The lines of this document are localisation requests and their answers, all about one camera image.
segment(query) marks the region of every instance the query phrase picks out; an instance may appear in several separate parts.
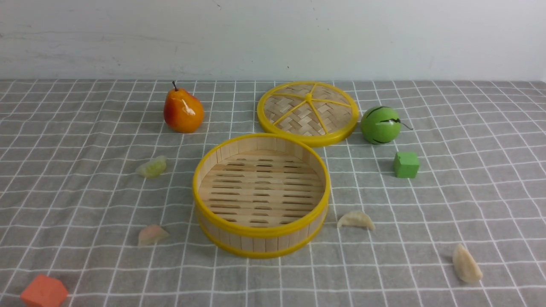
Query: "green cube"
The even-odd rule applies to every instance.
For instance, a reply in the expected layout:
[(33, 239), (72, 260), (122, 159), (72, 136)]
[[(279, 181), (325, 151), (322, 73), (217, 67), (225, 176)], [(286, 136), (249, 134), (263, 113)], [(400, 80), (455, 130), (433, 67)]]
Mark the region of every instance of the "green cube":
[(398, 178), (415, 178), (419, 170), (419, 158), (412, 151), (399, 151), (394, 157), (394, 174)]

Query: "orange cube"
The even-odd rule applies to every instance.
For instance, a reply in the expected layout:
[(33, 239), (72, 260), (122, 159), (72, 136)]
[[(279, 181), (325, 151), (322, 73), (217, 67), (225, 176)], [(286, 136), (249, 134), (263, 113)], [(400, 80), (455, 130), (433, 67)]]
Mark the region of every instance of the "orange cube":
[(21, 299), (28, 307), (59, 307), (67, 295), (60, 280), (39, 274), (21, 293)]

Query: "bamboo steamer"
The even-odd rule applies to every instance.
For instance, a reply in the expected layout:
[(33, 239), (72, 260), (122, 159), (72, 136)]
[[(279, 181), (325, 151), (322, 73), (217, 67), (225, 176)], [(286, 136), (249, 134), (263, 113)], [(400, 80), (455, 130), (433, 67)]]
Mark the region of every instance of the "bamboo steamer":
[(285, 135), (248, 134), (209, 151), (193, 177), (197, 220), (217, 246), (271, 258), (307, 244), (328, 211), (321, 158)]
[(266, 132), (319, 147), (353, 133), (359, 112), (343, 90), (322, 82), (297, 81), (266, 92), (258, 102), (257, 114)]

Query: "white wall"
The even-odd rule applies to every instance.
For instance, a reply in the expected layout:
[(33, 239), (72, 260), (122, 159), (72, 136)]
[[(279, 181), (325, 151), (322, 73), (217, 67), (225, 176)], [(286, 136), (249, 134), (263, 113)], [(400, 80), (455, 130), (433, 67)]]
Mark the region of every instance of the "white wall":
[(0, 78), (546, 80), (546, 1), (0, 0)]

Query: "green ball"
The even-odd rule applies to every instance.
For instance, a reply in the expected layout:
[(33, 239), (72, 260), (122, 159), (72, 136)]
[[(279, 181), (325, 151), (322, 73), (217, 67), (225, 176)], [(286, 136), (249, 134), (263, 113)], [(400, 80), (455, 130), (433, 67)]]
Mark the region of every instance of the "green ball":
[(400, 133), (400, 118), (392, 108), (376, 106), (364, 113), (360, 129), (368, 142), (386, 144)]

